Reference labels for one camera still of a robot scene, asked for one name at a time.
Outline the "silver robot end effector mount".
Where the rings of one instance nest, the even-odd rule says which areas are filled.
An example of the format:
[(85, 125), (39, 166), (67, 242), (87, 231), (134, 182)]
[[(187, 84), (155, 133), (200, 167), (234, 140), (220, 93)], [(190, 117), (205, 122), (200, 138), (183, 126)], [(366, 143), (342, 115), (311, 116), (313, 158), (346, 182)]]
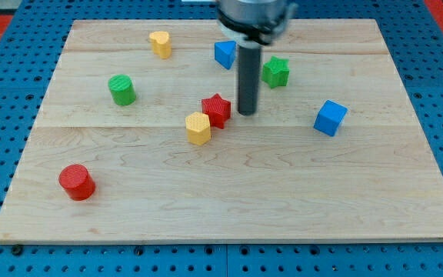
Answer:
[(271, 45), (294, 17), (298, 4), (287, 0), (218, 0), (218, 26), (238, 45)]

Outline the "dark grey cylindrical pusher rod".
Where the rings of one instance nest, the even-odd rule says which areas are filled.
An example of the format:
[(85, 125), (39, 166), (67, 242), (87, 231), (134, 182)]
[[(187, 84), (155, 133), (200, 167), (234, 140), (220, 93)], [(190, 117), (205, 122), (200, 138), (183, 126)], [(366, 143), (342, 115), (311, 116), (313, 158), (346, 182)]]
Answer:
[(238, 47), (237, 110), (250, 116), (257, 112), (261, 49)]

